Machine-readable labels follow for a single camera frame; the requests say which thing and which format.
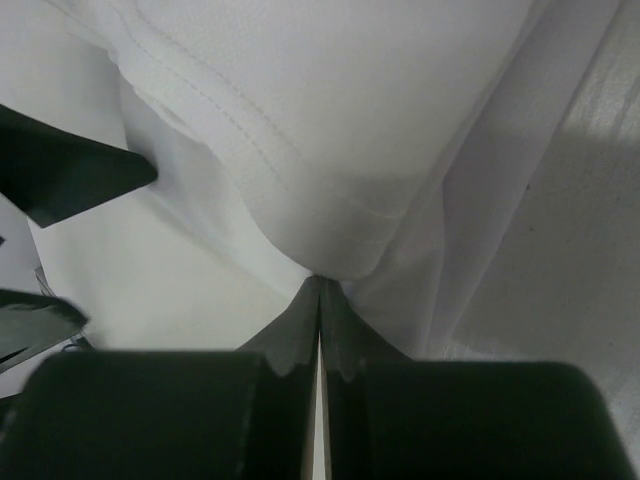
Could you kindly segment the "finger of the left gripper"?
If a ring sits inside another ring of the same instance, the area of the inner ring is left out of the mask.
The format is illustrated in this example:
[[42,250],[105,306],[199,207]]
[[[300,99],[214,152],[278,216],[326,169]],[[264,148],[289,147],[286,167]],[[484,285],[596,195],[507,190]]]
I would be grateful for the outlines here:
[[143,156],[1,107],[1,194],[42,228],[145,187]]
[[80,335],[88,317],[54,296],[1,290],[1,372]]

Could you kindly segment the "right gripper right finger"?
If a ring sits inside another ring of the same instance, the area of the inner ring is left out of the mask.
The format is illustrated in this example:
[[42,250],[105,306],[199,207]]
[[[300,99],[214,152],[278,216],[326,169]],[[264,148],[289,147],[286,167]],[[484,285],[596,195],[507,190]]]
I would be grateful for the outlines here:
[[417,361],[320,285],[332,479],[632,479],[604,400],[555,362]]

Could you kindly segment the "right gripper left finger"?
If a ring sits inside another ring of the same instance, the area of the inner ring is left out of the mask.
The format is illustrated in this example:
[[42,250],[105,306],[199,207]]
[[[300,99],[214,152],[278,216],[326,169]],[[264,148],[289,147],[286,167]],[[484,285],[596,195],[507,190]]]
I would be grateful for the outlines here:
[[5,479],[308,479],[320,281],[235,350],[77,351],[8,412]]

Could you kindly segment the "white t shirt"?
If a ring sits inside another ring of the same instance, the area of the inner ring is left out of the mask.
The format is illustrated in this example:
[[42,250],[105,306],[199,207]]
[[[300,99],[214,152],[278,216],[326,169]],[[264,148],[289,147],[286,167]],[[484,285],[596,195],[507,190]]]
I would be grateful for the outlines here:
[[5,1],[2,107],[157,172],[31,246],[104,346],[233,346],[320,275],[431,356],[618,7]]

